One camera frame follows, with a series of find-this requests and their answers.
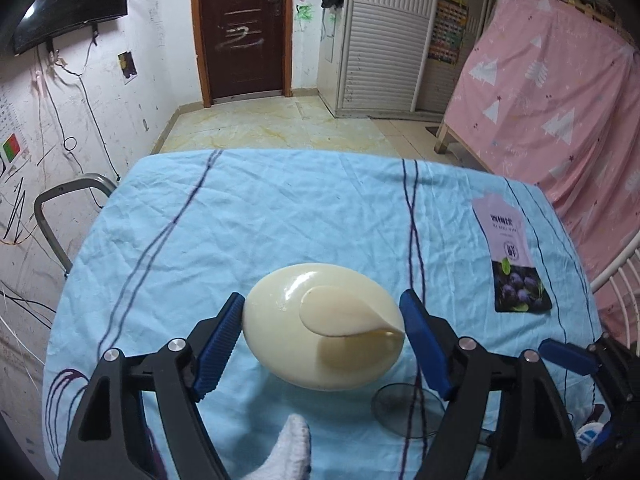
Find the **light blue bed sheet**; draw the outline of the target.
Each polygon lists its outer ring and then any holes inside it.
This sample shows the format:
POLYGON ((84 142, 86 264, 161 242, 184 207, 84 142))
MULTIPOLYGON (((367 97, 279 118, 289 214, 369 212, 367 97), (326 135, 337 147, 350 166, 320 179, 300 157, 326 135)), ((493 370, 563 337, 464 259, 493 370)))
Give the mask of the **light blue bed sheet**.
MULTIPOLYGON (((154 352, 210 318, 232 292, 295 263, 355 270, 487 350, 517 356, 546 339, 584 348, 602 333, 576 249, 533 185, 434 162, 322 151, 199 151, 141 159, 107 200, 70 271, 48 344, 42 394, 47 462, 58 473, 78 391, 98 351, 154 352), (472 200, 501 195, 525 217, 550 313, 497 313, 472 200)), ((372 396, 416 378, 408 344, 390 371, 344 392, 294 387, 238 341, 198 404, 233 479, 255 470, 289 414, 311 432, 311 479, 412 479, 422 444, 383 429, 372 396)))

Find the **purple blueberry snack pouch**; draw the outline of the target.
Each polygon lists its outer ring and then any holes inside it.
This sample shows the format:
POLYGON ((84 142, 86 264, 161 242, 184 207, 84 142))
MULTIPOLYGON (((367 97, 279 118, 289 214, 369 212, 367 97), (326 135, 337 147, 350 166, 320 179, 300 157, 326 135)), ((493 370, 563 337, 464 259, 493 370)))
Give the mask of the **purple blueberry snack pouch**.
POLYGON ((521 211, 492 193, 474 198, 472 208, 489 250, 495 310, 549 312, 552 302, 530 254, 521 211))

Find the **cream oval plastic container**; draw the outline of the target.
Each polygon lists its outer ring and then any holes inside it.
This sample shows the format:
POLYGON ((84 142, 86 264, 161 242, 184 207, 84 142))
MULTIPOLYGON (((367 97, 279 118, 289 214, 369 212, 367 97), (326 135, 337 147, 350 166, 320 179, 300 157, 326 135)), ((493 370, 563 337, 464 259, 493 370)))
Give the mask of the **cream oval plastic container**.
POLYGON ((405 343, 392 296, 365 275, 327 263, 294 264, 262 278, 246 297, 243 333, 273 375, 321 391, 375 382, 405 343))

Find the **white louvered wardrobe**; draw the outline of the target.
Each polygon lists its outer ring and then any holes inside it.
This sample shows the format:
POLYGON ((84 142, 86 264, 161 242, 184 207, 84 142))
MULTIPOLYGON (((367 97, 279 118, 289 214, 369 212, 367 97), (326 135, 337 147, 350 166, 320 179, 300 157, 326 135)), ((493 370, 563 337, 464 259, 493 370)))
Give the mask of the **white louvered wardrobe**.
POLYGON ((336 117, 439 122, 492 0, 461 0, 469 18, 456 65, 428 58, 438 0, 344 0, 322 13, 317 89, 336 117))

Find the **colourful wall chart poster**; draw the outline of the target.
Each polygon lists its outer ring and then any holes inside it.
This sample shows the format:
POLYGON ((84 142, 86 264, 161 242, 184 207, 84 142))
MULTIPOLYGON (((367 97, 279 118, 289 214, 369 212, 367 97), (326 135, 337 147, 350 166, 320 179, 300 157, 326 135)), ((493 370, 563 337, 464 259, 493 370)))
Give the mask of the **colourful wall chart poster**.
POLYGON ((469 8, 461 0, 438 0, 428 58, 456 65, 460 56, 469 8))

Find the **dark brown wooden door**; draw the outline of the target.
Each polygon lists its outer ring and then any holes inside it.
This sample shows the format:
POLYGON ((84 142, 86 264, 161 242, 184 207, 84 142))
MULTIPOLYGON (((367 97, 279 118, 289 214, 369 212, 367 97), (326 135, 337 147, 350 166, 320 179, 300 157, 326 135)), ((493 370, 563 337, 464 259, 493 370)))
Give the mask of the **dark brown wooden door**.
POLYGON ((293 0, 191 0, 203 104, 292 94, 293 0))

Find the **pink tree-print curtain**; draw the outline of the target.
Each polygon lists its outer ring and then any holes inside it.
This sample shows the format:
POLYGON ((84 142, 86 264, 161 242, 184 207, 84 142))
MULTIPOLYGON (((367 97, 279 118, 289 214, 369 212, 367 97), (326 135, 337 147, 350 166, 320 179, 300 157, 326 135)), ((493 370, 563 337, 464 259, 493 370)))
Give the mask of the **pink tree-print curtain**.
POLYGON ((444 123, 493 174, 537 185, 590 280, 639 231, 639 51, 560 0, 497 0, 444 123))

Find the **white sock foot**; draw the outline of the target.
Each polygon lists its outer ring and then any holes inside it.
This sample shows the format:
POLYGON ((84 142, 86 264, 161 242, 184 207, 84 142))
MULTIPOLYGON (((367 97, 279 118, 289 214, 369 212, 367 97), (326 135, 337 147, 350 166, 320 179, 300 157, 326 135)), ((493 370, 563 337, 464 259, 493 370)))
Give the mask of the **white sock foot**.
POLYGON ((311 434, 302 416, 288 416, 262 466, 245 480, 305 480, 311 473, 311 434))

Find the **eye chart wall poster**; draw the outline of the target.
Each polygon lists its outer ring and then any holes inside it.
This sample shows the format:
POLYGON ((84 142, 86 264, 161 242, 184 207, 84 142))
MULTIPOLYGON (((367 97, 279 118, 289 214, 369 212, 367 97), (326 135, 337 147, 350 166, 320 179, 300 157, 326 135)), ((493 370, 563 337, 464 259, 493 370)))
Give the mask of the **eye chart wall poster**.
POLYGON ((9 180, 26 165, 30 156, 28 143, 23 134, 23 124, 9 99, 6 87, 1 87, 1 177, 9 180))

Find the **grey metal chair frame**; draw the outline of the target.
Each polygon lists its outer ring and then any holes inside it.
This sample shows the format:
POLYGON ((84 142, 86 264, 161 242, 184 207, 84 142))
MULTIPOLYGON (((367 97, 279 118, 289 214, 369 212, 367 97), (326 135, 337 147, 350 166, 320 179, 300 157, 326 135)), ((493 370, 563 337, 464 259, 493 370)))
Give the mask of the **grey metal chair frame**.
POLYGON ((116 188, 110 178, 87 172, 53 185, 35 198, 37 228, 65 275, 72 270, 80 246, 116 188))

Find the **wall-mounted black television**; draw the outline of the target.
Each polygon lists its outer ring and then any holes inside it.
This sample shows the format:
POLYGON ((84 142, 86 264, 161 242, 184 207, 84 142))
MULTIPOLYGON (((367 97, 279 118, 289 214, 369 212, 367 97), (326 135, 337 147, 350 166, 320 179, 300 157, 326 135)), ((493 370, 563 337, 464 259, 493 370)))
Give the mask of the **wall-mounted black television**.
POLYGON ((13 34, 15 54, 87 25, 128 13, 127 0, 35 0, 13 34))

